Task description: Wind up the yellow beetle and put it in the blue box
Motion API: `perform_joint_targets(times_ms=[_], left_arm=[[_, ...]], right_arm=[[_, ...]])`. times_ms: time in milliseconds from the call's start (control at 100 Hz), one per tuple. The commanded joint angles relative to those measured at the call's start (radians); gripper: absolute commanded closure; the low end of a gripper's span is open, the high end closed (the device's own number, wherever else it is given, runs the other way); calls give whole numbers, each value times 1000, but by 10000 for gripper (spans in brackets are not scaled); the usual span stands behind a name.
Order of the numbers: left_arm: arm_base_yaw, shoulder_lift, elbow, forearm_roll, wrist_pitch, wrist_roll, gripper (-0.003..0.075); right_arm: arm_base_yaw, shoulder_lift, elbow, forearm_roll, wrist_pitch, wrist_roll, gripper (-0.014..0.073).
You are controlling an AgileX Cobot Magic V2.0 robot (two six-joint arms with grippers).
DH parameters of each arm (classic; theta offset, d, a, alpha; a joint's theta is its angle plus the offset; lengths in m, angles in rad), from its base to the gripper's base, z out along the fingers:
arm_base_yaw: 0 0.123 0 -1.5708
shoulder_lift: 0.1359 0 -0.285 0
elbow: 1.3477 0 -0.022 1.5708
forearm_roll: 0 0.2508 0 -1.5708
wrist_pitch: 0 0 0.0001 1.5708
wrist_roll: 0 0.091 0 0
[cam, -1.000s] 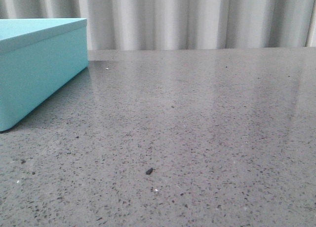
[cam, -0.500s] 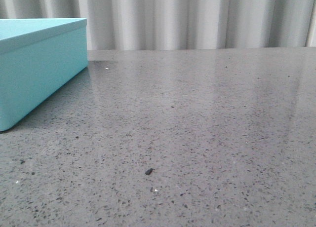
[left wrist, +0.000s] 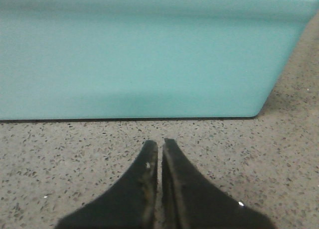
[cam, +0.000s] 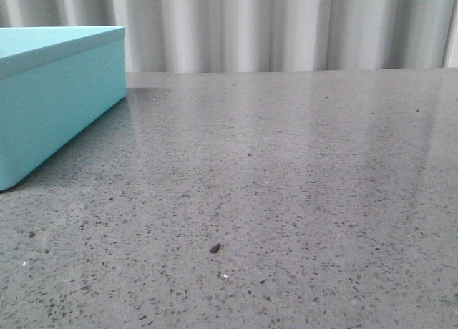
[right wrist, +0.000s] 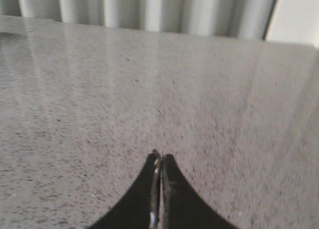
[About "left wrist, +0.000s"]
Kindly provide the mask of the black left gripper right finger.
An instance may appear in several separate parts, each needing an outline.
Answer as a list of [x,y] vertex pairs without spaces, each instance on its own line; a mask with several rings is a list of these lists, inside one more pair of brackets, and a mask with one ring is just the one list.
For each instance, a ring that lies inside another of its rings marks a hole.
[[272,229],[264,214],[209,182],[173,139],[162,151],[162,204],[169,229]]

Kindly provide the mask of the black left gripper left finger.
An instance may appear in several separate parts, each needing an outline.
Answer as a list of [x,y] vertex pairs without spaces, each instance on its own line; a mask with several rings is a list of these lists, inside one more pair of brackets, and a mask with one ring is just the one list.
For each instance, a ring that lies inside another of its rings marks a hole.
[[62,218],[58,229],[152,229],[158,185],[158,146],[147,140],[134,162],[105,193]]

